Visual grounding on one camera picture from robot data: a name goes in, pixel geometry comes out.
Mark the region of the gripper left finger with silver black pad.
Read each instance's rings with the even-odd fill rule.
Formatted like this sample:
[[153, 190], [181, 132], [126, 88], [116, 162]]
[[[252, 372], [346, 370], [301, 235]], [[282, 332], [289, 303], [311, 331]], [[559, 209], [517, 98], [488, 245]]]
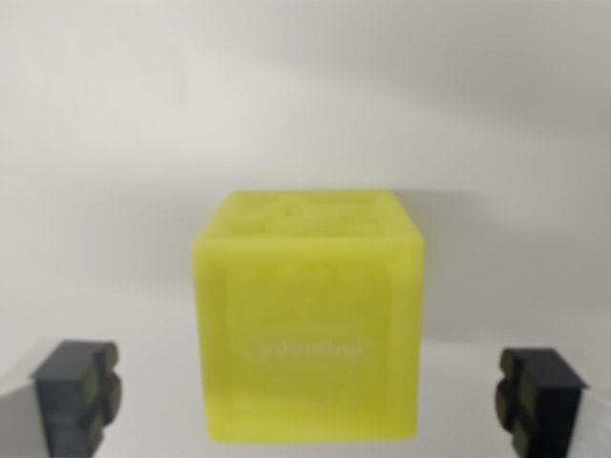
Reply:
[[3, 457], [93, 457], [119, 413], [112, 341], [44, 340], [1, 371]]

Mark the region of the gripper right finger with silver black pad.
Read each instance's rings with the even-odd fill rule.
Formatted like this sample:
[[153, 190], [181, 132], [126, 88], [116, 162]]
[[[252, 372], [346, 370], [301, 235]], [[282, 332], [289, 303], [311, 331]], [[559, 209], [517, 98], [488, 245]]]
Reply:
[[608, 457], [610, 377], [553, 347], [505, 347], [495, 414], [518, 457]]

